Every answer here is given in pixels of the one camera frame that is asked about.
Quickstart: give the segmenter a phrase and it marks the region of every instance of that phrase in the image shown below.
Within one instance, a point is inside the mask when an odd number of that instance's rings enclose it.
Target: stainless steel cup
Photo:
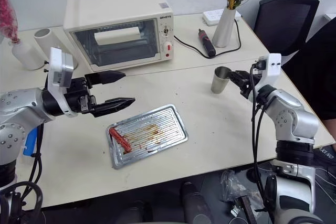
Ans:
[[[211,91],[220,94],[229,82],[229,74],[231,69],[227,67],[218,67],[215,69],[214,78],[212,80]]]

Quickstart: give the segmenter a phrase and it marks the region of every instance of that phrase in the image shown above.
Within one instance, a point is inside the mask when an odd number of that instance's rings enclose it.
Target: person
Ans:
[[[336,18],[324,25],[282,69],[336,140]],[[336,144],[314,155],[336,165]]]

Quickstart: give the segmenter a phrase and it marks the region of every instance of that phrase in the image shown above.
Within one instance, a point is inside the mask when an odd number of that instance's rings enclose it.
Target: metal baking tray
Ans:
[[[128,140],[131,152],[124,153],[122,146],[110,136],[111,127]],[[181,117],[172,104],[111,124],[106,135],[115,169],[188,140]]]

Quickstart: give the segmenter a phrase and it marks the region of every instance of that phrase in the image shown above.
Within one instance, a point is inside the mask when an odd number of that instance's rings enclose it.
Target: black chair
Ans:
[[[262,0],[254,32],[269,52],[287,56],[305,44],[319,3],[319,0]]]

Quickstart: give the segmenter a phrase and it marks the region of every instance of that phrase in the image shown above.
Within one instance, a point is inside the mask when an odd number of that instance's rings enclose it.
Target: white vase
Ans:
[[[41,68],[45,63],[43,56],[31,44],[18,40],[11,43],[12,54],[18,59],[23,67],[28,70]]]
[[[43,28],[36,31],[34,34],[34,38],[48,59],[50,59],[51,47],[59,48],[62,50],[62,52],[66,52],[67,54],[72,55],[69,49],[59,40],[56,34],[49,28]],[[72,60],[74,62],[73,68],[75,69],[78,66],[78,62],[73,55]]]
[[[236,10],[230,10],[225,8],[221,19],[219,20],[218,26],[216,28],[214,37],[212,38],[212,43],[216,47],[226,47],[230,40],[232,34],[233,23],[235,20]]]

